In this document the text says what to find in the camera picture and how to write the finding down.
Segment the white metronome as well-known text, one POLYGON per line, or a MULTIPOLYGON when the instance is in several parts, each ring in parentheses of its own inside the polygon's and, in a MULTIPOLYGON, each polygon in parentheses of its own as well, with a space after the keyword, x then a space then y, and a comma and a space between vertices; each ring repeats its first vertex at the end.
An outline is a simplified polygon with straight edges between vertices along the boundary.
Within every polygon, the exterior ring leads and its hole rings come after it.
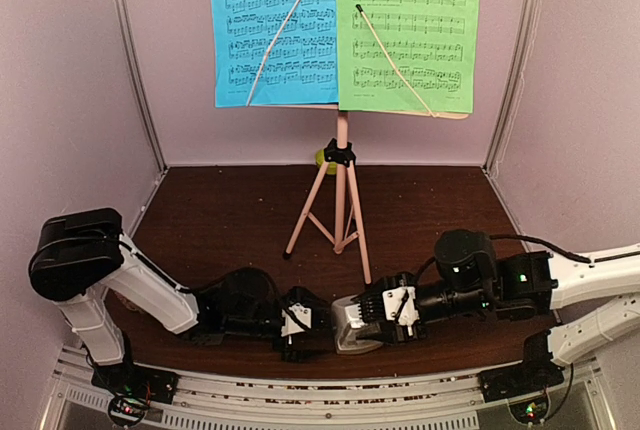
POLYGON ((373 327, 362 320, 359 304, 353 301, 353 296, 333 301, 330 312, 334 345, 338 355, 362 355, 383 346, 382 342, 373 340, 368 335, 368 331, 373 327))

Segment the pink music stand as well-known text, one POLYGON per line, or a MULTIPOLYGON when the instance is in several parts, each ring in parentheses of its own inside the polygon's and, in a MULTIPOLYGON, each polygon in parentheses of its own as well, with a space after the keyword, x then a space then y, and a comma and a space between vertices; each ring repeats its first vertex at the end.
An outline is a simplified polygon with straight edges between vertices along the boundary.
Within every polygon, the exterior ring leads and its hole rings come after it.
POLYGON ((363 278, 366 283, 370 283, 371 268, 356 177, 356 159, 349 141, 349 115, 352 112, 357 111, 343 111, 338 103, 336 135, 324 149, 325 162, 318 169, 283 256, 292 256, 303 226, 312 223, 327 238, 337 254, 342 253, 351 243, 358 244, 363 278), (330 162, 336 164, 335 175, 326 174, 330 162))

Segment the green sheet music paper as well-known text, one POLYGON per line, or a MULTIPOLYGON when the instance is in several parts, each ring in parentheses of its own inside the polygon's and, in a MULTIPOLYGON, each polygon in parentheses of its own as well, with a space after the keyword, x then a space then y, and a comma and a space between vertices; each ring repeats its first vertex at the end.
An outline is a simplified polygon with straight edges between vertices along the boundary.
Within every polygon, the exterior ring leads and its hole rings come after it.
POLYGON ((336 0, 339 107, 473 112, 479 0, 336 0))

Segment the blue sheet music paper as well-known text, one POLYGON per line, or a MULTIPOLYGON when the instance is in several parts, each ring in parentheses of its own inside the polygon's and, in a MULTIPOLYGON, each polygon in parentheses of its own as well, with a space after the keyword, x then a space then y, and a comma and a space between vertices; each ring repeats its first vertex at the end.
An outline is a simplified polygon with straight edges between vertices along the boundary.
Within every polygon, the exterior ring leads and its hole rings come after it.
POLYGON ((219 108, 338 100, 336 0, 211 0, 219 108))

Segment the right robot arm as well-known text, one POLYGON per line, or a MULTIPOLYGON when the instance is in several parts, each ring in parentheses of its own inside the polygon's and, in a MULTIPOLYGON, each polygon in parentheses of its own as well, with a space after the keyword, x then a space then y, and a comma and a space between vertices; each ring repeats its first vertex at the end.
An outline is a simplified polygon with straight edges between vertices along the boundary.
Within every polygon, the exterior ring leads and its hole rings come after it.
POLYGON ((419 339, 426 325, 489 311, 523 321, 584 301, 608 304, 584 318, 529 337, 523 361, 513 369, 519 390, 535 390, 551 374, 625 333, 639 322, 639 248, 620 247, 587 255, 539 240, 541 249, 500 259, 495 236, 458 229, 436 242, 439 281, 422 285, 419 273, 380 279, 356 297, 374 338, 390 344, 419 339))

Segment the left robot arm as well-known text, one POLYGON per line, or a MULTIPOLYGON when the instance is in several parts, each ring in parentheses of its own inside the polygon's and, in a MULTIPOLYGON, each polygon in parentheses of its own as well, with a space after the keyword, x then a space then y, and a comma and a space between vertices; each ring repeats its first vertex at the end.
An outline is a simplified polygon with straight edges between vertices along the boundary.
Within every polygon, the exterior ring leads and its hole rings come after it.
POLYGON ((144 374, 128 360, 127 339, 108 313, 101 288, 199 346, 218 345, 227 336, 268 339, 284 360, 298 361, 305 356, 305 337, 326 337, 331 331, 326 301, 299 286, 281 293, 271 275, 258 268, 233 270, 200 288, 180 284, 134 244, 113 208, 48 219, 28 275, 32 288, 59 308, 123 394, 137 392, 144 374))

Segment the green plastic bowl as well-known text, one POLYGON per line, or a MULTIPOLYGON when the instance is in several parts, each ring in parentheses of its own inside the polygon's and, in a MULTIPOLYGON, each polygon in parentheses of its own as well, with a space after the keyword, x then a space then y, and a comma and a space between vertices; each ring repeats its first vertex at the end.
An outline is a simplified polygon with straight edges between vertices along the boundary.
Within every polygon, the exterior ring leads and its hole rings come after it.
MULTIPOLYGON (((324 150, 323 149, 318 150, 315 153, 315 162, 316 162, 316 166, 317 166, 318 169, 320 169, 321 166, 324 164, 325 157, 324 157, 324 150)), ((328 164, 328 168, 327 168, 326 174, 327 175, 335 175, 336 174, 336 164, 335 163, 330 162, 328 164)))

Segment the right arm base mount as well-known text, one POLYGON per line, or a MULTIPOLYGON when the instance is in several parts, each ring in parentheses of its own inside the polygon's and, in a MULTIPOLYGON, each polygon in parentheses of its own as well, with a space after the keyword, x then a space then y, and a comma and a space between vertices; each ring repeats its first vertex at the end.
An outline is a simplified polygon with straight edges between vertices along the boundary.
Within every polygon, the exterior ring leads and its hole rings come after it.
POLYGON ((478 379, 485 403, 506 401, 511 417, 531 427, 557 413, 549 389, 564 383, 564 368, 548 356, 525 357, 519 363, 481 371, 478 379))

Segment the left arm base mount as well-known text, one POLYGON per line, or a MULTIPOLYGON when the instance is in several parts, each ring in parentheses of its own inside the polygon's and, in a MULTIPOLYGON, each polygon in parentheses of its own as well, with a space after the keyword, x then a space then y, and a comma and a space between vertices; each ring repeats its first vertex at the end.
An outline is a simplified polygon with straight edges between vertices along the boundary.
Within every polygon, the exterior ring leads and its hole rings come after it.
POLYGON ((179 381, 175 372, 140 366, 129 357, 114 365, 98 365, 90 355, 86 361, 93 371, 91 384, 112 395, 106 413, 119 428, 141 423, 153 403, 173 402, 179 381))

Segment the aluminium front rail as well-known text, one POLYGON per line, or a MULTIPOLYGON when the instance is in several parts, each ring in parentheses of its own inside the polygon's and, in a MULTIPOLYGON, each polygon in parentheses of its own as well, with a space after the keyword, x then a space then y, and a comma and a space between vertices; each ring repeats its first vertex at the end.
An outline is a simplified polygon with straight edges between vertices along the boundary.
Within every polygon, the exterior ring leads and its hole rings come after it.
MULTIPOLYGON (((84 349, 63 346, 36 429, 117 429, 107 415, 111 393, 92 385, 84 349)), ((620 429, 595 357, 574 364, 568 383, 519 400, 486 402, 481 370, 419 376, 300 380, 232 377, 170 370, 171 403, 152 403, 132 429, 620 429), (520 423, 518 403, 547 396, 551 420, 520 423)))

